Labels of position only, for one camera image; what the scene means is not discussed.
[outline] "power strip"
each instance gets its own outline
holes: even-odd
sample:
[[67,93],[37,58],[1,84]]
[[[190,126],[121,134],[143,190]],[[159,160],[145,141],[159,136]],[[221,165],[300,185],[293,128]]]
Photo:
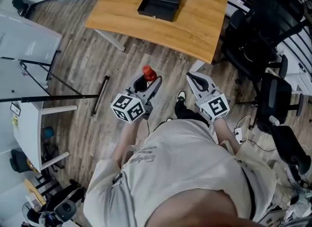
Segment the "power strip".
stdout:
[[243,134],[242,134],[242,128],[241,127],[237,127],[234,129],[234,135],[235,135],[237,142],[239,144],[242,144],[243,143]]

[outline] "wooden floor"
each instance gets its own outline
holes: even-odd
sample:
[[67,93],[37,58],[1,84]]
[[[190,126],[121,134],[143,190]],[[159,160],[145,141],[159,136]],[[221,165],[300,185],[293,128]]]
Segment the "wooden floor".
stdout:
[[[63,35],[59,46],[61,53],[57,56],[53,72],[74,89],[83,94],[97,93],[103,77],[110,76],[97,114],[93,117],[90,116],[93,99],[45,105],[78,105],[77,111],[49,115],[44,119],[44,126],[52,126],[55,132],[51,142],[57,144],[61,152],[70,152],[70,156],[63,161],[65,169],[56,173],[62,185],[68,184],[68,180],[72,178],[87,187],[98,160],[108,157],[113,151],[123,122],[117,120],[109,105],[117,93],[124,91],[131,78],[141,72],[144,65],[149,64],[163,77],[163,84],[152,101],[154,110],[149,119],[151,132],[168,116],[174,117],[176,94],[179,90],[186,90],[186,104],[190,109],[195,108],[195,98],[185,75],[195,59],[160,45],[116,34],[116,38],[126,47],[124,52],[119,51],[93,30],[84,28],[84,23],[96,2],[97,0],[47,1],[38,5],[31,17],[33,21]],[[216,50],[216,59],[219,58],[219,49],[220,45]],[[252,100],[255,92],[249,81],[245,81],[241,87],[235,84],[237,71],[230,63],[224,62],[216,66],[206,64],[200,72],[210,75],[220,90],[231,99],[231,111],[227,116],[231,129],[245,115],[254,117],[255,108],[234,104],[236,98]],[[56,80],[50,81],[49,91],[54,95],[72,94]],[[296,103],[298,96],[293,96],[292,101]],[[305,145],[304,149],[310,154],[312,124],[309,123],[309,119],[312,119],[312,105],[308,105],[307,101],[308,97],[305,98],[301,117],[296,117],[295,112],[290,112],[286,124],[292,127],[299,142]],[[248,120],[243,124],[244,130],[248,126]],[[256,127],[249,132],[248,137],[256,142],[261,134]],[[143,144],[147,135],[147,124],[143,121],[137,143]],[[262,137],[258,145],[266,150],[275,148],[269,135]],[[267,161],[279,160],[276,151],[264,152],[257,146],[254,148]],[[79,223],[88,226],[81,210],[75,217]]]

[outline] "white t-shirt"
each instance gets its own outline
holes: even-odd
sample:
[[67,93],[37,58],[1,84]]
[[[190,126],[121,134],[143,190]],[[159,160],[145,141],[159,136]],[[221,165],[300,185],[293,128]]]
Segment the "white t-shirt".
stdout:
[[[143,227],[164,201],[200,188],[223,190],[238,217],[249,218],[251,199],[242,166],[255,194],[253,220],[259,221],[273,197],[276,179],[251,145],[243,144],[233,156],[216,145],[204,123],[173,120],[154,131],[122,171],[113,160],[97,164],[84,214],[93,227]],[[113,184],[120,172],[122,177]]]

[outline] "sneaker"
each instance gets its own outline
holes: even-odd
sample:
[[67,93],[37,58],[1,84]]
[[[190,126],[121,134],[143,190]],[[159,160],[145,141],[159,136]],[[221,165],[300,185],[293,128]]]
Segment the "sneaker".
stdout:
[[185,98],[186,98],[186,95],[185,95],[185,91],[181,90],[177,93],[177,96],[176,96],[176,101],[183,101],[183,103],[185,103]]

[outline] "plastic bottle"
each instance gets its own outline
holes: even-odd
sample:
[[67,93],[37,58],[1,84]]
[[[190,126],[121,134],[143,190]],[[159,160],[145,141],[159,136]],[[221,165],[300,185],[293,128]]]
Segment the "plastic bottle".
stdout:
[[157,79],[157,74],[156,72],[149,66],[149,65],[145,65],[142,68],[143,74],[144,74],[144,78],[146,81],[154,81],[155,79]]

